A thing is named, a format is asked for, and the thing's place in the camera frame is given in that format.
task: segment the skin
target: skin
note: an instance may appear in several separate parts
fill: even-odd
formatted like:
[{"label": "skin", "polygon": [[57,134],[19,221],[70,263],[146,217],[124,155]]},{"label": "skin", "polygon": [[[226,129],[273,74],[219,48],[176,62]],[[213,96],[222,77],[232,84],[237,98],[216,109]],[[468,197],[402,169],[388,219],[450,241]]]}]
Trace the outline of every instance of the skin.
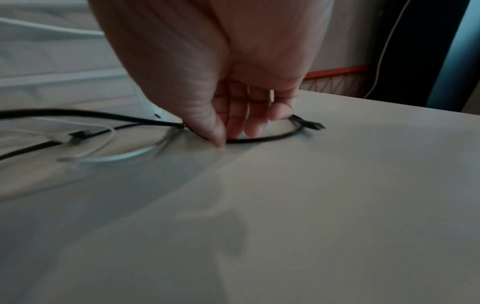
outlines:
[{"label": "skin", "polygon": [[293,114],[334,0],[89,3],[145,95],[222,146]]}]

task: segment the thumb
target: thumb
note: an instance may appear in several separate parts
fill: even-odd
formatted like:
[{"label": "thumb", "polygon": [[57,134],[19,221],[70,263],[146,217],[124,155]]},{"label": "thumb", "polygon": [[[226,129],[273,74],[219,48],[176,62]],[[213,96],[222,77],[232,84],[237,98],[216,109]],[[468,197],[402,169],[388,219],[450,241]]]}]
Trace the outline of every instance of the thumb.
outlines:
[{"label": "thumb", "polygon": [[207,138],[215,146],[225,145],[227,140],[225,125],[210,102],[190,108],[187,112],[173,114],[179,116],[192,131]]}]

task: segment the red metal bar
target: red metal bar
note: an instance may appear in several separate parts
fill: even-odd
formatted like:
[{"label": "red metal bar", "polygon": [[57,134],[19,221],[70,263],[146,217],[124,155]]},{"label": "red metal bar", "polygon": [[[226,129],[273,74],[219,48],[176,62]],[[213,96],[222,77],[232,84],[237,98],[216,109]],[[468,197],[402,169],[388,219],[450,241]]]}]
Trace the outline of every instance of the red metal bar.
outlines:
[{"label": "red metal bar", "polygon": [[361,72],[361,71],[367,70],[367,68],[368,68],[367,66],[359,66],[359,67],[342,68],[342,69],[334,69],[334,70],[326,70],[326,71],[318,71],[318,72],[309,72],[305,76],[305,79]]}]

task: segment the black cord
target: black cord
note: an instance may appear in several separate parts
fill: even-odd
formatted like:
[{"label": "black cord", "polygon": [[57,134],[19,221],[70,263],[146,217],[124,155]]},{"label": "black cord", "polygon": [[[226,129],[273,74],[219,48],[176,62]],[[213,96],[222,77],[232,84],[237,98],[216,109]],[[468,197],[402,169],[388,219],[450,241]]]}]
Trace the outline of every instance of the black cord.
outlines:
[{"label": "black cord", "polygon": [[[131,127],[136,127],[136,126],[165,126],[165,127],[177,127],[180,129],[183,129],[185,127],[185,124],[183,123],[171,123],[171,122],[164,122],[164,121],[158,121],[158,120],[144,119],[139,117],[125,116],[125,115],[118,115],[118,114],[111,114],[111,113],[104,113],[104,112],[86,111],[86,110],[28,109],[28,110],[0,111],[0,120],[19,119],[19,118],[27,118],[27,117],[44,117],[44,116],[90,117],[90,118],[101,118],[101,119],[134,122],[134,124],[128,124],[128,125],[116,127],[114,128],[115,130],[127,129]],[[267,136],[267,137],[259,137],[259,138],[229,139],[226,141],[226,143],[227,144],[249,144],[249,143],[276,141],[276,140],[281,140],[281,139],[294,136],[305,128],[312,129],[312,130],[322,130],[325,128],[320,123],[306,121],[297,115],[292,115],[289,119],[290,121],[296,123],[298,126],[297,128],[295,128],[295,130],[290,131],[288,133]],[[108,132],[110,132],[110,130],[103,130],[94,134],[86,134],[85,132],[80,131],[80,132],[71,133],[70,135],[79,141],[83,141],[83,140],[96,137]],[[38,151],[38,150],[42,150],[50,147],[55,147],[61,144],[62,143],[59,143],[59,142],[49,141],[49,142],[33,145],[30,147],[12,151],[4,155],[0,155],[0,161],[6,160],[12,157],[20,156],[23,154],[27,154],[30,152],[34,152],[34,151]]]}]

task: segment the table surface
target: table surface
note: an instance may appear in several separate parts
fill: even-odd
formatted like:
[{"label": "table surface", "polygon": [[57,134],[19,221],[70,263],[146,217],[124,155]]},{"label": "table surface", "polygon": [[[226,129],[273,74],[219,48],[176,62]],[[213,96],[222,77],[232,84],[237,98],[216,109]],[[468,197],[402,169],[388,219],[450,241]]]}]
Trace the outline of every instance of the table surface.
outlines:
[{"label": "table surface", "polygon": [[312,92],[297,113],[327,129],[0,164],[0,302],[478,303],[480,117]]}]

